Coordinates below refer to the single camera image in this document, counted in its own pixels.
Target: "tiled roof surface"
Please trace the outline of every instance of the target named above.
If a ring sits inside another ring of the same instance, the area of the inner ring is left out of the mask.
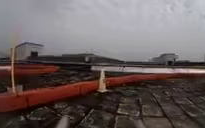
[[[0,114],[6,128],[205,128],[205,79],[145,81]]]

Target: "overcast sky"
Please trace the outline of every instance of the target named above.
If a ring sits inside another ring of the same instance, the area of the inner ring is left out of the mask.
[[[171,52],[203,61],[205,0],[0,0],[0,51],[15,32],[45,54],[148,60]]]

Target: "orange plastic barrier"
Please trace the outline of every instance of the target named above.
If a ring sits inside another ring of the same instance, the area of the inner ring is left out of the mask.
[[[15,65],[15,75],[34,75],[56,72],[58,67],[46,65]],[[0,76],[10,75],[10,70],[0,70]]]
[[[152,74],[130,75],[106,79],[108,87],[120,86],[143,80],[162,80],[167,78],[205,77],[205,74]],[[54,88],[28,90],[17,95],[0,94],[0,112],[25,109],[27,107],[45,104],[59,99],[79,96],[98,89],[98,81],[80,82],[62,85]]]

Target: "white traffic cone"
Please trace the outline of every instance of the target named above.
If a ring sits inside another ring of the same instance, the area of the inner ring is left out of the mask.
[[[99,88],[97,91],[101,93],[107,91],[104,69],[102,69],[100,72]]]

